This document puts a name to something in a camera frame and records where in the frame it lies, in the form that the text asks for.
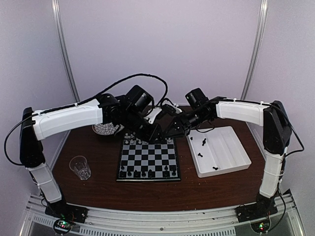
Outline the black white chessboard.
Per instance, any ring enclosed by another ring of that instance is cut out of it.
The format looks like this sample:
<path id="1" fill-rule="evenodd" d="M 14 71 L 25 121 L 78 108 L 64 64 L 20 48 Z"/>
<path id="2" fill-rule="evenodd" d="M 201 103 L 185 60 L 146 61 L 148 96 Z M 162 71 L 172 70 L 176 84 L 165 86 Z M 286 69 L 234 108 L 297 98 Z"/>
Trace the black white chessboard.
<path id="1" fill-rule="evenodd" d="M 138 138 L 130 133 L 129 144 L 125 144 L 123 138 L 121 142 L 120 157 L 118 161 L 118 170 L 116 181 L 180 181 L 180 165 L 177 152 L 177 144 L 175 139 L 166 139 L 160 144 L 149 144 L 142 141 L 137 143 Z M 170 177 L 165 176 L 164 167 L 169 167 Z M 172 170 L 177 168 L 177 175 L 172 176 Z M 134 171 L 139 172 L 139 177 L 134 177 Z M 148 171 L 153 171 L 153 176 L 148 177 Z M 127 176 L 127 172 L 131 171 L 132 175 Z M 145 171 L 146 176 L 141 177 L 141 172 Z"/>

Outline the white plastic tray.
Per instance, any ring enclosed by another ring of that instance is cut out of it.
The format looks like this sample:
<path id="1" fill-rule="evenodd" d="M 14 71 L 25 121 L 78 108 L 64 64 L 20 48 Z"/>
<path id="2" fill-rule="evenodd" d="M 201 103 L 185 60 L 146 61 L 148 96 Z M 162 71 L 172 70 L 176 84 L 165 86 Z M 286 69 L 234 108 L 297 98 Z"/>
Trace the white plastic tray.
<path id="1" fill-rule="evenodd" d="M 199 178 L 212 177 L 248 169 L 251 160 L 231 126 L 211 131 L 192 130 L 187 136 L 189 149 Z"/>

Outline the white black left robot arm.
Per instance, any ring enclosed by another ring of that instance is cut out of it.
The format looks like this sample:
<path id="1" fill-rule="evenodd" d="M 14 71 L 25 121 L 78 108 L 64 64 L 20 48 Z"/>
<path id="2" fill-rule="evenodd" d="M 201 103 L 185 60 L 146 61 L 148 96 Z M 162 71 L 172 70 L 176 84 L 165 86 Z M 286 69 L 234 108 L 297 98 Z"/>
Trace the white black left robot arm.
<path id="1" fill-rule="evenodd" d="M 155 120 L 161 108 L 152 107 L 147 115 L 142 114 L 152 101 L 150 94 L 135 85 L 121 96 L 103 91 L 79 103 L 47 110 L 24 109 L 22 120 L 15 125 L 20 128 L 18 165 L 29 172 L 53 213 L 67 218 L 71 208 L 47 164 L 43 141 L 76 128 L 106 123 L 122 125 L 143 141 L 160 141 L 162 130 Z"/>

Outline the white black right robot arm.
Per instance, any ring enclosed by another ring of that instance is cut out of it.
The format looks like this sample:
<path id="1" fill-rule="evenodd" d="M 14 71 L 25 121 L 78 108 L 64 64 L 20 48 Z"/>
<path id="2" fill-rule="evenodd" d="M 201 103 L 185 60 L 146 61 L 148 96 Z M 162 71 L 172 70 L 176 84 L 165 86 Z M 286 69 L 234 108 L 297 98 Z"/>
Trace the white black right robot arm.
<path id="1" fill-rule="evenodd" d="M 217 118 L 238 120 L 262 128 L 262 140 L 256 144 L 265 160 L 265 166 L 252 212 L 257 217 L 264 216 L 271 209 L 275 195 L 280 194 L 279 185 L 283 178 L 286 158 L 294 153 L 288 152 L 287 149 L 291 136 L 297 133 L 283 103 L 279 100 L 265 103 L 223 96 L 209 99 L 200 88 L 186 94 L 186 99 L 191 111 L 175 115 L 163 132 L 165 137 L 187 136 L 193 128 Z"/>

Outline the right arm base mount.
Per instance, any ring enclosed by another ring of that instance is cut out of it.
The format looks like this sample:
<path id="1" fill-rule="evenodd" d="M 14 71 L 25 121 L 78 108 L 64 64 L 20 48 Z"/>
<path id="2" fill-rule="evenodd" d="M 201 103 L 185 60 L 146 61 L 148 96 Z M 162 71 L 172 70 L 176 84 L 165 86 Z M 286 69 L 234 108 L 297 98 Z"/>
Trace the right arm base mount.
<path id="1" fill-rule="evenodd" d="M 250 224 L 254 233 L 267 233 L 272 226 L 271 215 L 278 213 L 275 206 L 268 209 L 258 209 L 258 204 L 240 205 L 235 208 L 239 223 L 247 222 Z"/>

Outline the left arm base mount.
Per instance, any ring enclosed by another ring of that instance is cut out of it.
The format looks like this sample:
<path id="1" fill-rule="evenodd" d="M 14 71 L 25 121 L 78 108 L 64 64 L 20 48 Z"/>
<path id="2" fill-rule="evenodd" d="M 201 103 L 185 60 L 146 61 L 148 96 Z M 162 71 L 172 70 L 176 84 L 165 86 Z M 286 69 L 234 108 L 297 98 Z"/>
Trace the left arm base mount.
<path id="1" fill-rule="evenodd" d="M 63 213 L 56 213 L 47 206 L 45 214 L 57 218 L 53 223 L 53 230 L 59 235 L 65 235 L 77 227 L 78 223 L 85 223 L 88 209 L 82 206 L 67 205 Z"/>

